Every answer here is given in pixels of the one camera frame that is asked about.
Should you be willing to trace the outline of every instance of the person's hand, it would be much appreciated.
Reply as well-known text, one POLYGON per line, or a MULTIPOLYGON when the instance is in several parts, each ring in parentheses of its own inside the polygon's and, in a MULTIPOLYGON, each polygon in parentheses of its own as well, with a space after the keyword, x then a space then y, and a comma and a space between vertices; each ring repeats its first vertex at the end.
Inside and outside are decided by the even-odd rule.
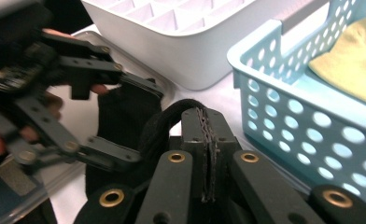
MULTIPOLYGON (((71 35, 67 35, 67 34, 64 34, 64 33, 58 32, 58 31, 54 31, 54 30, 50 30, 50 29, 45 29, 44 32, 52 34, 52 35, 61 35, 61 36, 69 37, 69 38, 74 38, 71 35)), ((93 85, 91 87, 91 91, 96 94, 99 94, 99 95, 108 93, 108 89, 106 88, 106 86, 99 85, 99 84, 93 85)), ((46 99, 47 99, 46 105, 47 105, 49 112, 56 119, 59 119, 61 117, 60 109, 63 106, 63 100, 60 97, 53 95, 49 92, 46 92, 46 99)), ((27 142, 35 142, 39 138, 38 134, 30 126, 23 127, 20 130, 20 134, 27 142)), ((3 143, 3 140, 0 138, 0 155, 4 155, 5 153, 6 153, 6 146, 3 143)))

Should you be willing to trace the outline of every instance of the yellow cloth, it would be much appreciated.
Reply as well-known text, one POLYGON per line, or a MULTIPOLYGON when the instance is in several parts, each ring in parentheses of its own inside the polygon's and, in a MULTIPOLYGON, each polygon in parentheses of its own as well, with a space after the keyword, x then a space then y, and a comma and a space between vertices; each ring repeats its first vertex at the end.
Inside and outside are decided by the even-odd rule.
POLYGON ((331 85, 366 102, 366 18, 349 25, 330 52, 308 65, 331 85))

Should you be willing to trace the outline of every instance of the brass screw hole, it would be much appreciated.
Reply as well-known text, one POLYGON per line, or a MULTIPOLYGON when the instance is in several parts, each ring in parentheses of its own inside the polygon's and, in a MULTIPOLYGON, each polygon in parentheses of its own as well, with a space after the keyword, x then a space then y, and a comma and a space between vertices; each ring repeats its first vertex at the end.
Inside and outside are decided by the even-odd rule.
POLYGON ((121 189, 109 189, 99 198, 99 204, 103 207, 114 207, 122 203, 124 192, 121 189))
POLYGON ((153 218, 153 223, 154 224, 168 224, 170 223, 170 216, 167 213, 158 213, 154 216, 153 218))
POLYGON ((122 65, 120 64, 120 63, 115 63, 114 64, 114 67, 117 69, 117 70, 120 70, 120 71, 122 71, 122 65))
POLYGON ((353 205, 352 200, 348 196, 337 190, 325 190, 323 191, 323 197, 326 201, 338 207, 349 208, 353 205))
POLYGON ((69 149, 69 150, 72 150, 72 151, 76 151, 78 149, 78 144, 73 142, 73 141, 69 141, 69 142, 66 142, 64 144, 64 146, 69 149))
POLYGON ((104 53, 108 53, 110 51, 110 48, 108 48, 108 47, 102 47, 102 51, 104 53))
POLYGON ((168 160, 171 162, 182 162, 186 157, 180 153, 173 153, 168 156, 168 160))
POLYGON ((247 162, 257 162, 259 157, 252 153, 244 153, 241 155, 241 159, 247 162))
POLYGON ((297 213, 290 213, 288 216, 290 223, 292 224, 305 224, 308 223, 305 217, 297 213))
POLYGON ((22 151, 20 152, 19 157, 25 161, 33 161, 35 159, 35 153, 32 151, 22 151))

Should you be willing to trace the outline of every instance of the light blue plastic basket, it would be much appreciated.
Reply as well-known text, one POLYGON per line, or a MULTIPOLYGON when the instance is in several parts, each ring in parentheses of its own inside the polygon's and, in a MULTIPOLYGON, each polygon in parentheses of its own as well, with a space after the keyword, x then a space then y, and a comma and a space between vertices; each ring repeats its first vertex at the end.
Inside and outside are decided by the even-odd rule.
POLYGON ((366 0, 330 1, 325 23, 288 52, 281 54, 284 24, 277 20, 228 52, 246 136, 308 187, 334 184, 364 201, 366 104, 323 82, 307 64, 365 17, 366 0))

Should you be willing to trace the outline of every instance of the white plastic container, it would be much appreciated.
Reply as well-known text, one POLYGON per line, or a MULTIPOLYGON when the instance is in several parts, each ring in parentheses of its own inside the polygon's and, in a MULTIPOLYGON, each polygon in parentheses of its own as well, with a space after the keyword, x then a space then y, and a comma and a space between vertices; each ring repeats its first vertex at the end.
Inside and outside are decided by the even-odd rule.
POLYGON ((265 21, 314 0, 82 0, 103 37, 184 88, 215 84, 228 49, 265 21))

